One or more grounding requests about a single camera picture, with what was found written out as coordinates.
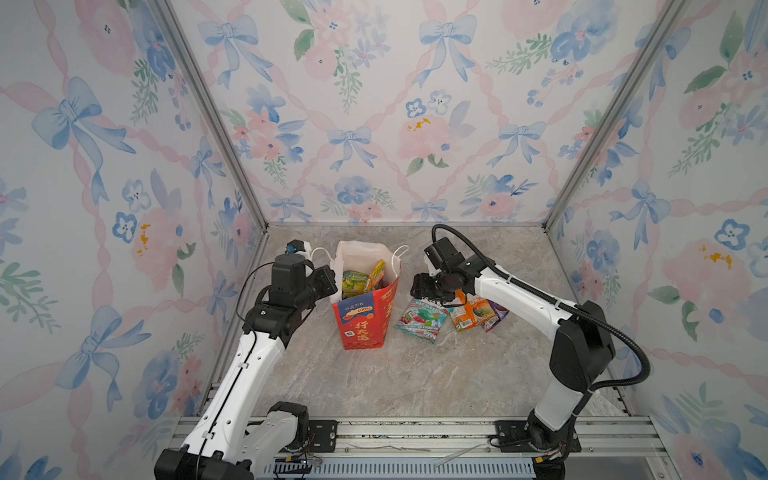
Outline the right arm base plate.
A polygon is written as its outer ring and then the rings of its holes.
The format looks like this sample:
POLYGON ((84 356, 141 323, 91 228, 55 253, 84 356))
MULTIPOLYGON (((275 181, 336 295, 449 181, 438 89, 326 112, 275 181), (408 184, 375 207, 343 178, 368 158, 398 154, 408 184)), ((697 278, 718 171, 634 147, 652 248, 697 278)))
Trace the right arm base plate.
POLYGON ((495 433, 488 437, 489 444, 504 453, 554 454, 582 451, 574 419, 557 431, 551 431, 536 422, 531 424, 528 420, 498 420, 494 428, 495 433))

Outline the red paper gift bag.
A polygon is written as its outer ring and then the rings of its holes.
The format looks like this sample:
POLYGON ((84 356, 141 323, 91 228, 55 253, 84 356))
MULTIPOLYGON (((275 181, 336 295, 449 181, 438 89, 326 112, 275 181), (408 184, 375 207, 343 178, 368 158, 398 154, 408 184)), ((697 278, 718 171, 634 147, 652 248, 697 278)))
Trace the red paper gift bag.
POLYGON ((362 241, 338 243, 336 252, 329 257, 330 268, 335 273, 338 288, 338 292, 330 297, 330 303, 344 349, 376 349, 384 345, 396 299, 402 256, 408 250, 407 245, 390 249, 381 243, 362 241), (385 260, 387 263, 386 286, 343 300, 343 272, 356 270, 370 275, 380 260, 385 260))

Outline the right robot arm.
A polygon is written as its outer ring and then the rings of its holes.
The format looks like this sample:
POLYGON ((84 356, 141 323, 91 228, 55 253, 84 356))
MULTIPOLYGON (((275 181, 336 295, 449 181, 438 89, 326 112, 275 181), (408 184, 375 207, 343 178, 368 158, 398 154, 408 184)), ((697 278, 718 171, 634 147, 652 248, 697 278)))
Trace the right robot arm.
POLYGON ((480 253, 466 258, 443 237, 424 250, 427 273, 414 277, 411 295, 446 306, 456 294, 498 304, 527 321, 552 342, 550 380, 529 414, 523 438, 535 450, 564 451, 575 421, 593 395, 593 384, 615 356, 611 334, 596 322, 599 306, 551 295, 497 266, 480 253))

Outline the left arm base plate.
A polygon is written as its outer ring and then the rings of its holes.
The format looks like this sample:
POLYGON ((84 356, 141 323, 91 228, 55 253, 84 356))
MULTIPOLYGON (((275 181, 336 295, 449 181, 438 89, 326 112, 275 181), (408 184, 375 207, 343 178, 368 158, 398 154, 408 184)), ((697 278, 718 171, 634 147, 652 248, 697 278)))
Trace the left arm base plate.
POLYGON ((309 420, 300 425, 296 438, 282 449, 284 453, 334 453, 337 445, 339 422, 336 420, 309 420))

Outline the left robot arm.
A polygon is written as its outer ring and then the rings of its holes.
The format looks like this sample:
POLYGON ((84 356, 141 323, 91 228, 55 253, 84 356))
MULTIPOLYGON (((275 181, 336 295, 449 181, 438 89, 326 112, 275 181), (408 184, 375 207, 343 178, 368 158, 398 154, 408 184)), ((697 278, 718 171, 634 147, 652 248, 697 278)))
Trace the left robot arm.
POLYGON ((178 449, 159 456, 157 479, 255 479, 283 450, 309 442, 305 406, 279 402, 259 424, 251 422, 262 390, 316 304, 337 293, 334 271, 307 252, 288 251, 269 264, 270 283, 242 320, 234 358, 193 430, 178 449))

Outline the small green snack bag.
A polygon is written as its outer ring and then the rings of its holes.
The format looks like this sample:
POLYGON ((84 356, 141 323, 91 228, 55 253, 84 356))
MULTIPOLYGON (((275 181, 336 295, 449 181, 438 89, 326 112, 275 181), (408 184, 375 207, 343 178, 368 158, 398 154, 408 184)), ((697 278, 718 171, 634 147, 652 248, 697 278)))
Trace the small green snack bag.
POLYGON ((342 275, 342 299, 345 300, 365 294, 368 281, 368 274, 356 270, 344 271, 342 275))

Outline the purple snack bag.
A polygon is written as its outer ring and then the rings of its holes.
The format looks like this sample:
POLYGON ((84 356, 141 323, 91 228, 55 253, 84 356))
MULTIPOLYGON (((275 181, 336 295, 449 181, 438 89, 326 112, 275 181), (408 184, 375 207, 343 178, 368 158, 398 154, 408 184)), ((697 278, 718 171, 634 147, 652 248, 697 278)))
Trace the purple snack bag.
POLYGON ((490 332, 496 325, 498 325, 502 320, 504 320, 509 314, 509 311, 506 308, 502 307, 501 305, 493 301, 488 301, 488 304, 491 310, 493 311, 493 316, 483 323, 482 327, 485 332, 490 332))

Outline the orange snack bag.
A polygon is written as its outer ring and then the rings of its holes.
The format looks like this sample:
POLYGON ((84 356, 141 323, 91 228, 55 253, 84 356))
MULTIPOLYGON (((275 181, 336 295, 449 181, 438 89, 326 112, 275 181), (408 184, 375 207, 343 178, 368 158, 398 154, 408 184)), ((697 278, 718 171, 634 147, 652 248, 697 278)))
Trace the orange snack bag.
POLYGON ((376 291, 386 286, 386 268, 387 263, 385 260, 380 260, 375 265, 366 282, 366 293, 376 291))
POLYGON ((458 333, 482 327, 483 323, 493 316, 488 300, 467 295, 462 291, 456 293, 447 311, 458 333))

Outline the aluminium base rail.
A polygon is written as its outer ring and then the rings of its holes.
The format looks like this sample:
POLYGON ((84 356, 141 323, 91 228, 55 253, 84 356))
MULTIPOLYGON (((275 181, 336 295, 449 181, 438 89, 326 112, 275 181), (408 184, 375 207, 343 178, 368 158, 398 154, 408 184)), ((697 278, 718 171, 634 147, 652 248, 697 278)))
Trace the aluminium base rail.
MULTIPOLYGON (((339 422, 334 453, 280 452, 255 479, 679 479, 647 417, 582 417, 582 451, 504 453, 489 444, 498 420, 521 418, 320 418, 339 422)), ((168 449, 198 421, 185 418, 168 449)))

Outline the teal Fox's candy bag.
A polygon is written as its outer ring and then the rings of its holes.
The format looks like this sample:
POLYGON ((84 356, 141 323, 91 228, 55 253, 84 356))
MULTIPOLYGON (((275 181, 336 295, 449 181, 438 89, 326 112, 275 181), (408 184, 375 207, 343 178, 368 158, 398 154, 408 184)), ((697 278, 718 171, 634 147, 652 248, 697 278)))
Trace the teal Fox's candy bag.
POLYGON ((423 299, 412 299, 395 329, 434 345, 447 318, 448 311, 442 306, 423 299))

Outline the orange snack bag front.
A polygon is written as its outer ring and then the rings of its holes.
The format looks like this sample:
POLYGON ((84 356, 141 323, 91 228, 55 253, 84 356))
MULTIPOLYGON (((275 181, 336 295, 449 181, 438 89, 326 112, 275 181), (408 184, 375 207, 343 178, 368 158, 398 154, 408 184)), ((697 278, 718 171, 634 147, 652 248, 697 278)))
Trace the orange snack bag front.
POLYGON ((376 291, 386 286, 386 268, 387 263, 385 260, 380 260, 375 265, 366 282, 366 293, 376 291))

